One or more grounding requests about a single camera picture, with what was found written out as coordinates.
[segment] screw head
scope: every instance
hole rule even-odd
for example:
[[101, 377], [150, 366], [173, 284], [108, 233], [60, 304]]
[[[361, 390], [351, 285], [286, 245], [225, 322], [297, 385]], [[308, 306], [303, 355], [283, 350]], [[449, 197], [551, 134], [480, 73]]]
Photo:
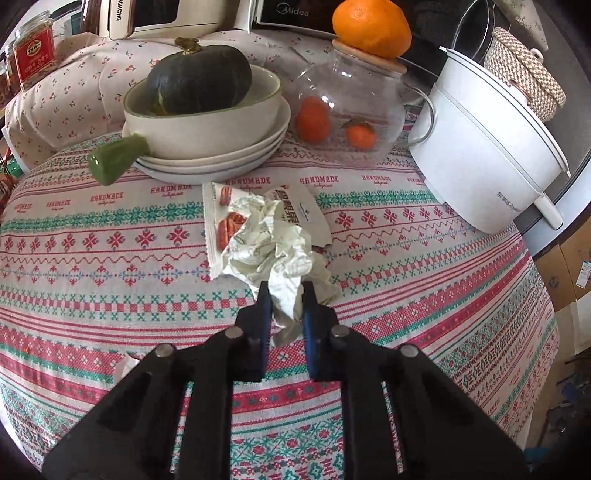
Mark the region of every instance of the screw head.
[[224, 331], [224, 334], [230, 340], [234, 340], [234, 339], [240, 338], [242, 335], [244, 335], [244, 332], [242, 331], [242, 329], [240, 327], [237, 327], [236, 325], [234, 325], [233, 327], [227, 328]]
[[174, 347], [170, 343], [161, 343], [156, 347], [155, 354], [158, 358], [165, 358], [172, 355]]
[[400, 353], [409, 358], [414, 358], [418, 355], [418, 348], [414, 345], [403, 345], [400, 347]]
[[337, 338], [343, 338], [346, 337], [349, 334], [350, 330], [349, 327], [345, 326], [345, 325], [334, 325], [331, 329], [330, 329], [330, 333], [333, 334], [333, 336], [337, 337]]

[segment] small orange fruit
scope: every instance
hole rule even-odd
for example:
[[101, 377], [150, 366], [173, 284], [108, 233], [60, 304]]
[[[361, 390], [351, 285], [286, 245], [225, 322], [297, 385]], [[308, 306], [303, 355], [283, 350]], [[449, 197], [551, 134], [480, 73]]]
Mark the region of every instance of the small orange fruit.
[[329, 107], [319, 98], [304, 98], [295, 122], [295, 131], [305, 142], [320, 143], [330, 135]]
[[410, 48], [413, 35], [400, 7], [390, 0], [345, 0], [333, 13], [339, 40], [384, 59]]
[[361, 123], [347, 127], [347, 141], [351, 147], [370, 150], [377, 139], [378, 134], [371, 125]]

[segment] tablecloth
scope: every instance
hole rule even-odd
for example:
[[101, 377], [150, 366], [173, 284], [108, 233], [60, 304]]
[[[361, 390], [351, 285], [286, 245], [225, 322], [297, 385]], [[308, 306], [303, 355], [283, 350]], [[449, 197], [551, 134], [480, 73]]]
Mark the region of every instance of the tablecloth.
[[[86, 154], [116, 138], [35, 168], [0, 227], [0, 394], [37, 466], [112, 388], [124, 353], [203, 342], [253, 302], [234, 278], [210, 281], [201, 187], [134, 168], [110, 187], [92, 179]], [[437, 203], [400, 149], [374, 168], [345, 168], [288, 133], [262, 167], [228, 183], [264, 192], [294, 181], [331, 228], [324, 256], [343, 290], [339, 321], [379, 345], [415, 343], [515, 437], [558, 346], [547, 291], [515, 226], [473, 229]], [[232, 478], [339, 477], [339, 407], [337, 384], [309, 380], [300, 339], [272, 348], [265, 381], [236, 386]]]

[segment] wooden lid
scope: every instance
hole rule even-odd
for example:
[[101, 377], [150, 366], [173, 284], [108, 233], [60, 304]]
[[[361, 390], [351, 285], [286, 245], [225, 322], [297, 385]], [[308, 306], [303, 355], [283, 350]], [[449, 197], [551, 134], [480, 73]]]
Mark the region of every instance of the wooden lid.
[[341, 51], [348, 55], [352, 55], [353, 57], [357, 57], [359, 60], [367, 62], [380, 69], [388, 70], [389, 72], [399, 73], [400, 75], [404, 75], [406, 73], [407, 68], [401, 63], [397, 62], [396, 60], [387, 60], [383, 59], [382, 57], [377, 57], [376, 55], [372, 55], [371, 53], [367, 53], [358, 48], [351, 47], [341, 42], [338, 38], [335, 38], [333, 40], [333, 47], [336, 48], [338, 51]]

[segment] squash stem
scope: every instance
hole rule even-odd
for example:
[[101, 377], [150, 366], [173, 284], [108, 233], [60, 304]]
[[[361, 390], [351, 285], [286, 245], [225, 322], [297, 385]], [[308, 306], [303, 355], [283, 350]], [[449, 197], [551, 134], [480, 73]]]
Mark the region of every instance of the squash stem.
[[183, 49], [183, 55], [191, 55], [191, 53], [197, 53], [201, 50], [197, 38], [178, 37], [174, 39], [174, 44]]

